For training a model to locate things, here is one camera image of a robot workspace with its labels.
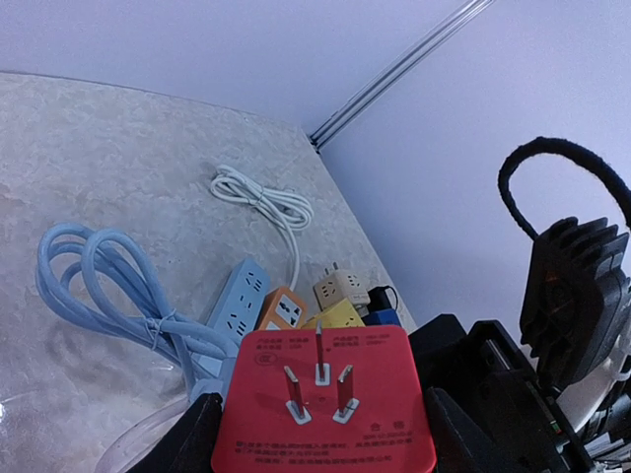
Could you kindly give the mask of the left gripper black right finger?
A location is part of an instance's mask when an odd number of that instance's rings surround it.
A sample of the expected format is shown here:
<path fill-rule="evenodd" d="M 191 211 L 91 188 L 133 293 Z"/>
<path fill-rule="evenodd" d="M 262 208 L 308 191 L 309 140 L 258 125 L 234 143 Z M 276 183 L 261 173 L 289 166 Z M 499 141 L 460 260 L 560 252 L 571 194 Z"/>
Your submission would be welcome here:
<path fill-rule="evenodd" d="M 438 472 L 494 472 L 490 439 L 440 388 L 426 392 L 426 412 L 437 451 Z"/>

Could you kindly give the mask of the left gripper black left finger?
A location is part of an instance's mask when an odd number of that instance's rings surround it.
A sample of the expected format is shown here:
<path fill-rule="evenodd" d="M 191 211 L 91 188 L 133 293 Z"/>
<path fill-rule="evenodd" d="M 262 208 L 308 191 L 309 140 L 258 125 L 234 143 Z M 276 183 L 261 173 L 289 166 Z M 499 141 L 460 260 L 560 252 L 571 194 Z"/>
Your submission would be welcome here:
<path fill-rule="evenodd" d="M 200 395 L 156 446 L 128 472 L 210 473 L 222 418 L 219 393 Z"/>

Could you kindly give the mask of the red cube socket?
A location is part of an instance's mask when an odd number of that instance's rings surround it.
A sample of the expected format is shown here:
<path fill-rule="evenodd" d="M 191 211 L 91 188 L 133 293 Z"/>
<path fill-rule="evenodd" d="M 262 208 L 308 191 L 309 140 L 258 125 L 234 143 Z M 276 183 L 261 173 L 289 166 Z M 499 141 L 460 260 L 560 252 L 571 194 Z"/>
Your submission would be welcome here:
<path fill-rule="evenodd" d="M 437 453 L 405 331 L 255 331 L 241 344 L 215 472 L 432 472 Z"/>

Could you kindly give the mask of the blue cube socket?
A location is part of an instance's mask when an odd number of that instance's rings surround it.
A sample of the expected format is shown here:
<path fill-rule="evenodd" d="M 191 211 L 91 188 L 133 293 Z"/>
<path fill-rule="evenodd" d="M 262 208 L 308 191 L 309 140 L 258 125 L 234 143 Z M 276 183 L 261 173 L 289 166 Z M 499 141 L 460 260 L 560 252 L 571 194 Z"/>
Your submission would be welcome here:
<path fill-rule="evenodd" d="M 397 312 L 393 308 L 385 308 L 370 312 L 362 318 L 366 326 L 394 325 L 401 326 Z"/>

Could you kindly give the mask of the black power adapter with cable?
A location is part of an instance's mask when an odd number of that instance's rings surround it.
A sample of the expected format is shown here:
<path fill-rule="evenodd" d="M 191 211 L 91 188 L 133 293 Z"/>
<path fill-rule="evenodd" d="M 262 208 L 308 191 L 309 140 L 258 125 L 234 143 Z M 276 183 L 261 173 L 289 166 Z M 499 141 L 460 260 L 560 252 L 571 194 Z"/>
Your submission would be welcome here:
<path fill-rule="evenodd" d="M 398 310 L 398 294 L 393 286 L 375 286 L 368 291 L 368 296 L 370 299 L 367 305 L 369 312 L 386 309 Z"/>

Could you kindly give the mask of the yellow cube socket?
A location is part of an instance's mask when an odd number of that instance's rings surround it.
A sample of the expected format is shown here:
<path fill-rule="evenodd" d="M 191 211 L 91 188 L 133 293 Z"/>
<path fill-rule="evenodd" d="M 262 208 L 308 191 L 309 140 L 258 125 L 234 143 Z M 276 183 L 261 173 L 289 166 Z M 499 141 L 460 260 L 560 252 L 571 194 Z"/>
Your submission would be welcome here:
<path fill-rule="evenodd" d="M 334 304 L 318 313 L 301 326 L 301 329 L 364 327 L 365 323 L 356 308 L 347 300 Z"/>

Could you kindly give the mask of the beige cube socket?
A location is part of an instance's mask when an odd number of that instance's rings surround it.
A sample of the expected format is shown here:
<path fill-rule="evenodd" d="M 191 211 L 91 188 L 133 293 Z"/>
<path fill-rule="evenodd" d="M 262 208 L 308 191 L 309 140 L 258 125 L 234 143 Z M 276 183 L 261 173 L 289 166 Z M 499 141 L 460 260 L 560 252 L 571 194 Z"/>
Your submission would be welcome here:
<path fill-rule="evenodd" d="M 362 312 L 370 302 L 363 280 L 355 271 L 341 268 L 335 261 L 324 268 L 324 277 L 315 283 L 314 293 L 321 310 L 347 300 Z"/>

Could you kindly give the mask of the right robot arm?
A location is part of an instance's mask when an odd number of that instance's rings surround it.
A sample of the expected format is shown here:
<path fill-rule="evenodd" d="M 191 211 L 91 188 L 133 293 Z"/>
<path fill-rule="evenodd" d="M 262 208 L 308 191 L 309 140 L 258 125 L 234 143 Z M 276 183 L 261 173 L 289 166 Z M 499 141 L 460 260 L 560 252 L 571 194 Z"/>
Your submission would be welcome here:
<path fill-rule="evenodd" d="M 556 155 L 596 177 L 630 212 L 630 191 L 592 151 L 561 138 L 519 146 L 498 173 L 500 196 L 532 252 L 521 337 L 496 320 L 464 329 L 441 314 L 409 343 L 439 472 L 626 472 L 630 468 L 630 239 L 606 219 L 562 219 L 536 231 L 510 179 Z"/>

